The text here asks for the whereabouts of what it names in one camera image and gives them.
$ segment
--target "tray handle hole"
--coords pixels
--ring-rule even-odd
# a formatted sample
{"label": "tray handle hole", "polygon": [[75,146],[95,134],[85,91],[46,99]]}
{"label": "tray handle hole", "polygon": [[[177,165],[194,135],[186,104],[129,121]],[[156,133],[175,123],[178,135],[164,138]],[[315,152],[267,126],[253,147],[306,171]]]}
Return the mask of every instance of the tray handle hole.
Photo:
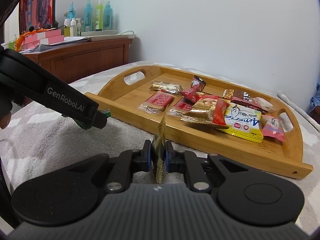
{"label": "tray handle hole", "polygon": [[135,82],[138,82],[140,81],[141,79],[144,79],[145,78],[145,75],[141,72],[141,71],[138,71],[136,73],[133,73],[129,76],[126,76],[124,77],[124,82],[127,84],[127,85],[132,85],[134,84]]}
{"label": "tray handle hole", "polygon": [[290,132],[293,129],[293,125],[286,113],[279,114],[279,120],[284,132]]}

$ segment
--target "wooden cabinet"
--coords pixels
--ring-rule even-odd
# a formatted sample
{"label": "wooden cabinet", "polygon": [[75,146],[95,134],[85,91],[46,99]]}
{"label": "wooden cabinet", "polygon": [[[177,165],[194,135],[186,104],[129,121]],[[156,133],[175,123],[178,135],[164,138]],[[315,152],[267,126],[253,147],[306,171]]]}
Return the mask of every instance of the wooden cabinet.
{"label": "wooden cabinet", "polygon": [[25,54],[66,83],[127,64],[132,39],[82,42],[60,49]]}

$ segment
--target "green wrapper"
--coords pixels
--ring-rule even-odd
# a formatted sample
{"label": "green wrapper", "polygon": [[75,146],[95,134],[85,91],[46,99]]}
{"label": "green wrapper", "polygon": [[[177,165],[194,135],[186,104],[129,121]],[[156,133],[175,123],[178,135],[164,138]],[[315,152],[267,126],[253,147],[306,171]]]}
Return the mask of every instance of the green wrapper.
{"label": "green wrapper", "polygon": [[153,172],[156,176],[156,183],[162,183],[165,156],[165,114],[163,115],[161,122],[158,126],[155,136],[152,140],[152,163]]}

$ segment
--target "snack package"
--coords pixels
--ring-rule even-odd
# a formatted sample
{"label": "snack package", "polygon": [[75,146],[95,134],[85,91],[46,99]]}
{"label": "snack package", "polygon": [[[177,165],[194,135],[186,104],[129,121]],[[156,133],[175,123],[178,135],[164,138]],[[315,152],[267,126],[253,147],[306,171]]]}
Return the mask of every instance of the snack package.
{"label": "snack package", "polygon": [[241,106],[245,106],[247,108],[251,108],[253,110],[257,110],[257,111],[260,111],[262,112],[263,109],[261,108],[261,106],[259,104],[256,104],[254,102],[249,102],[247,100],[244,100],[244,99],[240,99],[240,98],[236,98],[236,97],[232,97],[231,98],[231,102],[232,103],[235,103],[237,105],[241,105]]}
{"label": "snack package", "polygon": [[151,160],[153,163],[153,173],[156,177],[156,183],[162,183],[163,172],[165,169],[165,114],[158,126],[158,130],[153,137],[151,150]]}
{"label": "snack package", "polygon": [[262,124],[264,125],[261,131],[263,136],[277,138],[279,141],[282,142],[285,140],[282,125],[279,119],[273,116],[263,115],[261,120]]}
{"label": "snack package", "polygon": [[219,96],[197,96],[199,100],[191,110],[181,116],[181,121],[214,125],[216,128],[228,129],[223,113],[228,103]]}
{"label": "snack package", "polygon": [[273,107],[273,104],[269,103],[267,100],[263,98],[252,98],[252,102],[259,104],[261,108],[265,111],[272,112],[275,111],[276,109]]}
{"label": "snack package", "polygon": [[232,97],[240,98],[249,102],[252,102],[249,94],[247,92],[236,90],[236,89],[226,89],[222,95],[223,98],[231,100]]}
{"label": "snack package", "polygon": [[260,111],[230,103],[224,113],[224,120],[229,129],[219,130],[242,139],[261,143],[263,135],[259,126],[260,119]]}
{"label": "snack package", "polygon": [[165,93],[178,95],[183,88],[180,85],[175,85],[163,81],[153,81],[150,86],[151,90],[158,90]]}
{"label": "snack package", "polygon": [[168,104],[174,99],[174,96],[158,91],[153,96],[144,101],[139,108],[147,113],[158,113],[164,111]]}
{"label": "snack package", "polygon": [[191,100],[193,103],[196,102],[196,98],[194,98],[197,91],[202,91],[205,87],[206,82],[204,82],[201,78],[194,76],[191,81],[191,87],[187,90],[183,90],[180,92],[184,97]]}
{"label": "snack package", "polygon": [[185,97],[181,98],[169,111],[170,115],[182,115],[189,112],[193,106],[193,103]]}

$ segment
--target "gray and white blanket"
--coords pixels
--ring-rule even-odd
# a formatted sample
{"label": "gray and white blanket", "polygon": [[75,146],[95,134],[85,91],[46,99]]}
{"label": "gray and white blanket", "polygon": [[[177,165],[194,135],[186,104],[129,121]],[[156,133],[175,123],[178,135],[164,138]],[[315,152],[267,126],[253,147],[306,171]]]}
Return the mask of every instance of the gray and white blanket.
{"label": "gray and white blanket", "polygon": [[[97,94],[111,78],[122,71],[137,65],[152,64],[211,76],[170,64],[136,62],[82,78],[70,85],[82,93]],[[138,75],[131,77],[131,81],[135,78],[138,78]],[[224,77],[217,78],[232,82]],[[297,184],[305,195],[305,204],[296,223],[311,234],[320,224],[320,135],[300,114],[293,109],[292,111],[298,119],[303,136],[303,161],[312,164],[314,170],[304,179],[289,180]],[[11,183],[10,190],[13,191],[28,179],[99,153],[107,153],[114,157],[127,149],[141,149],[144,141],[152,138],[152,134],[114,118],[108,119],[104,129],[83,130],[71,118],[64,118],[61,114],[32,102],[15,113],[9,126],[0,131],[0,155],[3,169]],[[179,144],[174,144],[174,148],[188,149]],[[198,156],[206,157],[205,153],[193,151]],[[134,182],[154,181],[150,173],[140,172],[135,174]],[[183,176],[175,173],[166,174],[164,182],[183,182]]]}

